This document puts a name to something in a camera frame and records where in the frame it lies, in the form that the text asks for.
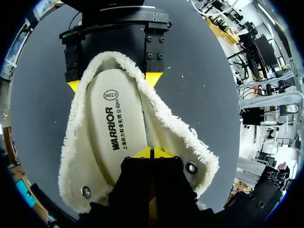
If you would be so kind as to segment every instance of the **gray table surface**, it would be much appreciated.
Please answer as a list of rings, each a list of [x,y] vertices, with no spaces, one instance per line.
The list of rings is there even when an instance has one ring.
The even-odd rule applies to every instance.
[[[238,96],[228,61],[206,22],[187,1],[145,3],[166,9],[173,22],[164,36],[165,72],[155,89],[173,114],[195,128],[199,138],[219,157],[220,169],[200,198],[218,212],[228,198],[239,149]],[[57,183],[61,146],[74,96],[65,83],[65,46],[58,35],[68,29],[76,13],[63,6],[37,25],[15,70],[11,95],[12,132],[29,181],[37,183],[74,217],[77,214],[59,196]],[[87,36],[83,42],[87,62],[110,50],[120,51],[135,62],[142,61],[142,28],[129,26]]]

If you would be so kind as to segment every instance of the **metal rivet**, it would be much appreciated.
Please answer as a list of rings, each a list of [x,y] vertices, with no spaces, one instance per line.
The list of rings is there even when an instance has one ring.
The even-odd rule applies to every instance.
[[[191,174],[195,174],[198,171],[198,166],[194,162],[189,161],[186,164],[186,170]]]
[[[91,197],[91,191],[90,189],[87,187],[87,186],[84,186],[82,189],[81,189],[81,192],[82,192],[82,195],[88,199]]]

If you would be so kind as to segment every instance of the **insole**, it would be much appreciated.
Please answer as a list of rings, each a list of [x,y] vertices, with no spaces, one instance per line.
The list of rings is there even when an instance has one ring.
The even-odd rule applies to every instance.
[[[87,88],[86,114],[96,162],[107,184],[114,185],[124,158],[147,147],[136,81],[120,69],[99,73]]]

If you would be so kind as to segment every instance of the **black mounting bracket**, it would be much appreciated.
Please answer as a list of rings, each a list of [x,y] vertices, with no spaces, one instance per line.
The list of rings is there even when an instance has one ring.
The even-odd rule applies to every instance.
[[[164,32],[172,26],[169,15],[161,9],[148,6],[121,6],[101,9],[94,15],[83,14],[82,25],[75,26],[59,35],[62,44],[66,45],[66,82],[79,80],[85,66],[82,60],[81,41],[87,34],[113,29],[124,25],[144,25],[146,72],[163,72]]]

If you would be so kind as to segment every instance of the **slipper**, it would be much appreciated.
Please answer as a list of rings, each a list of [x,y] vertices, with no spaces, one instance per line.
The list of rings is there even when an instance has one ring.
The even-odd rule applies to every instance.
[[[66,128],[58,184],[64,202],[79,213],[90,202],[107,204],[126,156],[148,146],[194,162],[184,173],[198,197],[219,169],[218,158],[156,94],[135,63],[104,52],[89,63],[75,92]]]

